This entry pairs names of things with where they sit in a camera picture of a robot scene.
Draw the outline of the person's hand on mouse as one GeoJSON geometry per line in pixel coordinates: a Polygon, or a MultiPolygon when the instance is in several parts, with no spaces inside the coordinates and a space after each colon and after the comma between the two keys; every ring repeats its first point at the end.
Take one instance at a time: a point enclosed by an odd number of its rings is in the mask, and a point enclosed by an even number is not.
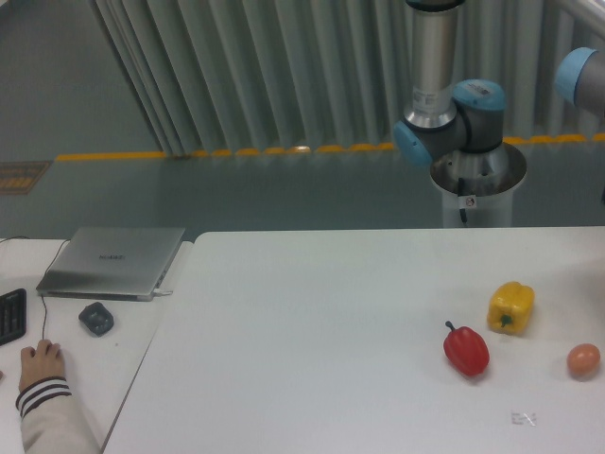
{"type": "Polygon", "coordinates": [[[40,340],[36,347],[21,350],[19,392],[53,377],[65,378],[65,361],[58,343],[40,340]]]}

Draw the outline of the beige sleeve striped cuff forearm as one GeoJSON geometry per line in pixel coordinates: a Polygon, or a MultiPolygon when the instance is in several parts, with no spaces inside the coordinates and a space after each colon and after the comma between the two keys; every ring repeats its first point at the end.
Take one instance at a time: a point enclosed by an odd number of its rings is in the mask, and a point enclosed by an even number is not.
{"type": "Polygon", "coordinates": [[[64,377],[50,376],[28,385],[20,391],[15,406],[25,453],[101,452],[64,377]]]}

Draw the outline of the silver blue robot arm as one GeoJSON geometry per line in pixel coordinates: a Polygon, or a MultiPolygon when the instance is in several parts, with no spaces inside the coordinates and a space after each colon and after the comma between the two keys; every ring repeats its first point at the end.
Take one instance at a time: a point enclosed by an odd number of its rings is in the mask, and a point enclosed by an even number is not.
{"type": "MultiPolygon", "coordinates": [[[[392,130],[415,166],[462,150],[489,152],[503,142],[506,96],[486,79],[452,84],[458,11],[465,1],[406,1],[412,9],[412,100],[392,130]]],[[[604,1],[556,1],[604,40],[604,1]]],[[[554,85],[576,108],[604,120],[604,51],[580,47],[560,63],[554,85]]]]}

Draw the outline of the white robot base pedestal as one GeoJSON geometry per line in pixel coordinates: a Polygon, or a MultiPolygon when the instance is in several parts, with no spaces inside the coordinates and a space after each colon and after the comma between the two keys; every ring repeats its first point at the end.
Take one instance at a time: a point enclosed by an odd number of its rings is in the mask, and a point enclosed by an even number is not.
{"type": "Polygon", "coordinates": [[[527,160],[503,143],[484,153],[455,150],[430,166],[441,193],[445,228],[500,228],[512,224],[513,196],[527,175],[527,160]]]}

